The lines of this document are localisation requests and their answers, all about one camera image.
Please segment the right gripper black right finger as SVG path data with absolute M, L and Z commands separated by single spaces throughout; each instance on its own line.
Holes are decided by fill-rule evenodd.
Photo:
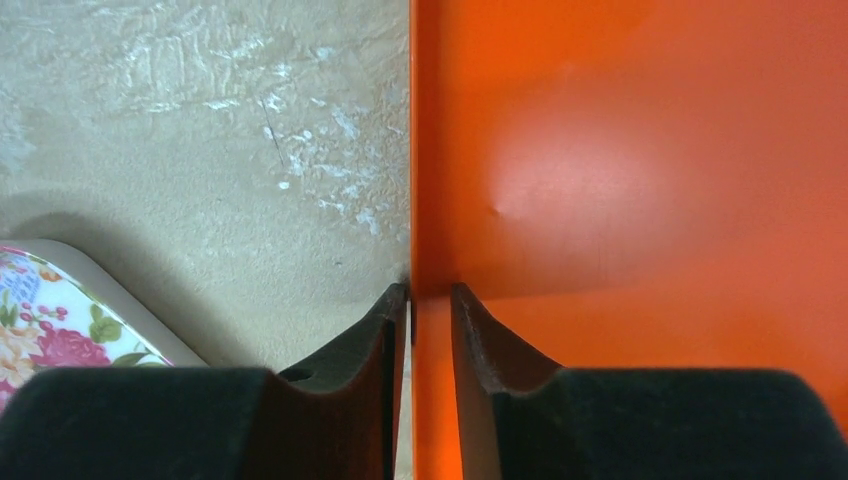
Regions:
M 576 368 L 451 291 L 467 479 L 843 479 L 820 397 L 774 369 Z

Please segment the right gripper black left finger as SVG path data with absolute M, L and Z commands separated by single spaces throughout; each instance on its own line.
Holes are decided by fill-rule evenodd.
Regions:
M 390 479 L 407 288 L 301 361 L 55 368 L 1 417 L 5 479 Z

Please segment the orange box lid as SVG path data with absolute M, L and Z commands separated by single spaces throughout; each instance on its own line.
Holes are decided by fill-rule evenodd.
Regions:
M 843 1 L 410 5 L 413 471 L 449 291 L 579 367 L 790 371 L 847 431 Z

